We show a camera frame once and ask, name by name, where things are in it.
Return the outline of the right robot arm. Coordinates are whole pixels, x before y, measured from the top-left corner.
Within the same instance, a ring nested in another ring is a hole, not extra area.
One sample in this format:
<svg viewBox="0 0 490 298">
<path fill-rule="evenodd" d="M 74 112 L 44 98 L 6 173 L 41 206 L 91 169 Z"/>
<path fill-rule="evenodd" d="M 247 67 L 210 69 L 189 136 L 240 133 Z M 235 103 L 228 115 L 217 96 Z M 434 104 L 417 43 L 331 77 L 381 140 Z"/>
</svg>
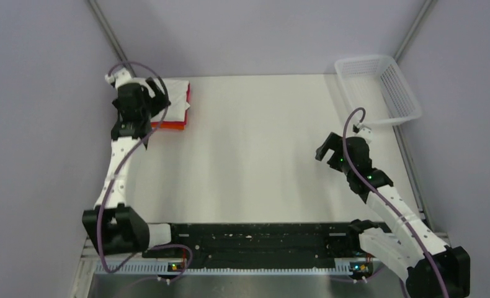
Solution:
<svg viewBox="0 0 490 298">
<path fill-rule="evenodd" d="M 316 150 L 316 160 L 329 151 L 329 167 L 346 176 L 350 190 L 390 229 L 386 233 L 370 220 L 352 221 L 347 251 L 379 259 L 399 277 L 409 297 L 468 297 L 469 254 L 437 236 L 405 203 L 389 176 L 373 167 L 368 140 L 359 133 L 344 138 L 332 132 Z"/>
</svg>

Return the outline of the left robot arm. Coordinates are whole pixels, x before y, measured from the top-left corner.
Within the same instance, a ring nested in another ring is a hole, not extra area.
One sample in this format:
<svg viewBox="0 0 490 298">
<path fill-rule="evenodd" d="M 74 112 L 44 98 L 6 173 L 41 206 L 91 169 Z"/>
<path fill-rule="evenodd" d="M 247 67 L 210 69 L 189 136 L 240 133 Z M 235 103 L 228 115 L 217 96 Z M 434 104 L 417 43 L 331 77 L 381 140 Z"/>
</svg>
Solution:
<svg viewBox="0 0 490 298">
<path fill-rule="evenodd" d="M 136 175 L 152 132 L 151 119 L 171 104 L 154 78 L 115 85 L 117 119 L 110 131 L 111 155 L 104 186 L 82 224 L 96 252 L 104 256 L 139 253 L 149 248 L 150 229 L 134 210 Z"/>
</svg>

